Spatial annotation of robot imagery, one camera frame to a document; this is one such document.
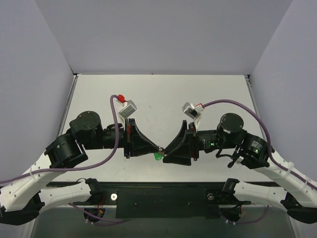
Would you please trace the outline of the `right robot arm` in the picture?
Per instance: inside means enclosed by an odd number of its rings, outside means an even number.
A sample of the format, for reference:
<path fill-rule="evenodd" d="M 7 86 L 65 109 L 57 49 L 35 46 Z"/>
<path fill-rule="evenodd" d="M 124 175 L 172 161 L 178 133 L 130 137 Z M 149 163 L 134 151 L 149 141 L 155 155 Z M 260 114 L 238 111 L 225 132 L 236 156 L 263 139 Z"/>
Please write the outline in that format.
<path fill-rule="evenodd" d="M 316 223 L 317 184 L 243 126 L 242 118 L 234 113 L 224 114 L 214 130 L 198 131 L 194 123 L 184 121 L 178 135 L 165 148 L 163 162 L 190 166 L 201 151 L 215 151 L 217 158 L 223 158 L 224 149 L 233 149 L 228 155 L 232 160 L 227 165 L 229 168 L 240 164 L 267 176 L 278 186 L 261 186 L 229 178 L 221 190 L 221 199 L 235 205 L 259 203 L 272 206 L 302 223 Z"/>

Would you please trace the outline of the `green key tag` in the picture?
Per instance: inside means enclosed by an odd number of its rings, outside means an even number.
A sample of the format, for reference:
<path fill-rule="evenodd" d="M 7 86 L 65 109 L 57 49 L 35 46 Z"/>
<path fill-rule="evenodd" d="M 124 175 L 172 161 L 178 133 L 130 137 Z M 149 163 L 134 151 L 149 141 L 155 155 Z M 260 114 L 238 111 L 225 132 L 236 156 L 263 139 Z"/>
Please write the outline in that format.
<path fill-rule="evenodd" d="M 154 158 L 156 161 L 160 161 L 163 159 L 163 156 L 159 153 L 154 153 Z"/>

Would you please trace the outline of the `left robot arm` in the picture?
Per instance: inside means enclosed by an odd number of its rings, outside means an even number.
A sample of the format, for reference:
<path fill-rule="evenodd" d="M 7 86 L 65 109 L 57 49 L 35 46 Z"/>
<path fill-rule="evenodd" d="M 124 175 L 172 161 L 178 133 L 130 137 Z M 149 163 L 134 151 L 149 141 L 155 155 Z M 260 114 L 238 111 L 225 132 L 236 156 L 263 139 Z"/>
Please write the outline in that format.
<path fill-rule="evenodd" d="M 24 178 L 0 189 L 0 222 L 23 225 L 44 211 L 74 202 L 102 205 L 106 196 L 95 178 L 59 188 L 47 185 L 64 173 L 55 172 L 55 169 L 71 169 L 88 160 L 86 150 L 112 149 L 118 142 L 126 158 L 162 151 L 140 132 L 134 119 L 126 119 L 126 123 L 126 127 L 119 124 L 118 130 L 115 125 L 103 128 L 96 112 L 82 112 L 70 122 L 69 130 L 51 143 L 24 173 Z"/>

